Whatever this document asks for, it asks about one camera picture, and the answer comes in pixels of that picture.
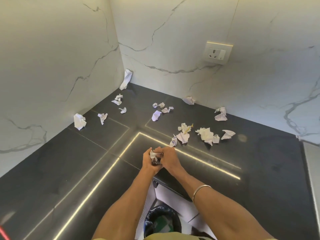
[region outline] marble wall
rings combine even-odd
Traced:
[[[110,3],[133,83],[320,144],[320,0]],[[226,65],[207,40],[234,45]]]
[[[124,68],[109,0],[0,0],[0,20],[1,177],[118,88]]]

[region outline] person's right arm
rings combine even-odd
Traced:
[[[161,163],[174,176],[192,199],[194,191],[204,185],[181,166],[174,148],[153,150],[163,153]],[[218,240],[266,240],[273,237],[245,208],[210,187],[202,187],[194,204]]]

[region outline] black countertop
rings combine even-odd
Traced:
[[[111,102],[123,94],[120,106]],[[153,103],[174,107],[151,117]],[[127,108],[121,114],[119,108]],[[98,113],[108,113],[101,125]],[[0,220],[11,239],[90,239],[105,211],[130,186],[148,148],[169,145],[181,123],[194,124],[176,150],[188,173],[244,206],[275,238],[319,239],[301,145],[292,134],[128,84],[84,114],[80,131],[71,124],[0,178]],[[236,133],[210,146],[195,130]],[[165,169],[157,182],[190,200]]]

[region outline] silver bangle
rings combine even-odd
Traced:
[[[198,192],[198,190],[201,189],[202,187],[206,187],[206,186],[212,188],[210,185],[201,185],[201,186],[199,186],[199,187],[194,191],[193,197],[192,197],[192,202],[193,202],[193,203],[195,203],[195,201],[194,201],[194,200],[195,200],[195,195],[196,195],[196,193]]]

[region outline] electrical outlet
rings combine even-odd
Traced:
[[[203,59],[208,62],[224,65],[229,60],[232,47],[233,45],[218,44],[208,41],[204,49]]]

